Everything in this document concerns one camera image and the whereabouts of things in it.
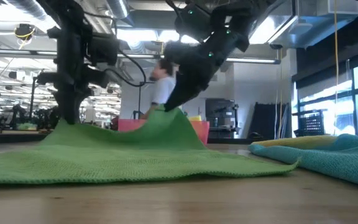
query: yellow towel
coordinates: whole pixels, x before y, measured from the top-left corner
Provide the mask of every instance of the yellow towel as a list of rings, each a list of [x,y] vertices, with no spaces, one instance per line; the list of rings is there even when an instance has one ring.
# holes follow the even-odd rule
[[[288,138],[288,139],[254,142],[253,144],[258,144],[265,147],[288,146],[297,149],[316,149],[316,147],[327,146],[332,144],[335,141],[335,139],[336,139],[335,136],[305,136],[299,138]]]

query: white t-shirt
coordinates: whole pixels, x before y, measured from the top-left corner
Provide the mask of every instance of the white t-shirt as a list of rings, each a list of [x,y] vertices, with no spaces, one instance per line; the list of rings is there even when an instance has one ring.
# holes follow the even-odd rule
[[[155,82],[152,103],[158,103],[158,104],[166,103],[175,85],[176,85],[176,80],[173,77],[165,77]]]

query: green cloth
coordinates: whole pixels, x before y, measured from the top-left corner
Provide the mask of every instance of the green cloth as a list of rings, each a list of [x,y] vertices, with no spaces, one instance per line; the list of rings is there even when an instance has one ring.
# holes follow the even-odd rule
[[[256,177],[296,167],[210,151],[179,109],[157,110],[128,133],[61,121],[30,149],[0,154],[0,184],[140,182],[196,174]]]

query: red box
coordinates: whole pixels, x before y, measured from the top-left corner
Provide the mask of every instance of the red box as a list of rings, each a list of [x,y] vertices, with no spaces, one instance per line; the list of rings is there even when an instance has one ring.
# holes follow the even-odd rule
[[[146,120],[143,119],[119,119],[118,131],[132,131],[140,128]],[[198,138],[206,145],[209,133],[209,121],[190,121]]]

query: wooden table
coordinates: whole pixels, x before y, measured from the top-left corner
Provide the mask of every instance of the wooden table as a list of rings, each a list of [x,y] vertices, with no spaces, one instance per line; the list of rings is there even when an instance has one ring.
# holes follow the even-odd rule
[[[209,146],[248,155],[246,146]],[[0,188],[0,224],[358,224],[358,186],[288,176]]]

